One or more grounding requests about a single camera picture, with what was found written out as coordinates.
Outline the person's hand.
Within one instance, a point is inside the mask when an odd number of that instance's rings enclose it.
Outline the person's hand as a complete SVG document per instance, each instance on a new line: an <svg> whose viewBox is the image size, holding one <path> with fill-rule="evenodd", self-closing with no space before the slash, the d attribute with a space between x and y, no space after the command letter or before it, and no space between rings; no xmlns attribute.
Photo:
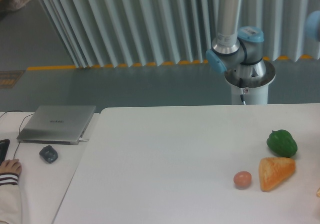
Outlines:
<svg viewBox="0 0 320 224"><path fill-rule="evenodd" d="M22 172L22 164L19 159L5 160L0 165L0 174L11 173L20 175Z"/></svg>

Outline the cream sleeved forearm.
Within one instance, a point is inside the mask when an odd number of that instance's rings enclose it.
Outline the cream sleeved forearm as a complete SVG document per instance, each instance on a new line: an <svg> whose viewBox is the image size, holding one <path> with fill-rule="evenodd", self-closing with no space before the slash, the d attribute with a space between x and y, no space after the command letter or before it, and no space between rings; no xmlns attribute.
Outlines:
<svg viewBox="0 0 320 224"><path fill-rule="evenodd" d="M13 172L1 173L0 178L0 222L22 223L21 193L18 186L18 174Z"/></svg>

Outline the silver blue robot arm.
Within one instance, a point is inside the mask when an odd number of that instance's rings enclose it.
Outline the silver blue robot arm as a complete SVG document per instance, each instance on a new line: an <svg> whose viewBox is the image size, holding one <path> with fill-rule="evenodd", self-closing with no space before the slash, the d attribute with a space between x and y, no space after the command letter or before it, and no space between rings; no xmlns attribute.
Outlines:
<svg viewBox="0 0 320 224"><path fill-rule="evenodd" d="M320 0L218 0L216 36L206 57L228 84L239 89L268 87L281 54L296 60L306 39L320 40Z"/></svg>

